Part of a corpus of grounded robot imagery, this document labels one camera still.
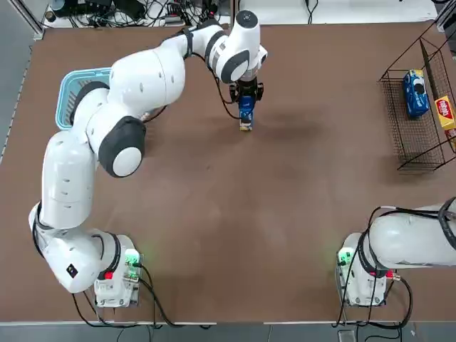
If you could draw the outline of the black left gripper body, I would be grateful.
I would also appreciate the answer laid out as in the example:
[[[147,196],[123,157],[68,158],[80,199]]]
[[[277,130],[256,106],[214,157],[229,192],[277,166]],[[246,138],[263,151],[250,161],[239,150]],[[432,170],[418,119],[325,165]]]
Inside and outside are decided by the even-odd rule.
[[[249,81],[238,80],[237,90],[239,97],[242,96],[257,96],[257,79],[253,78]]]

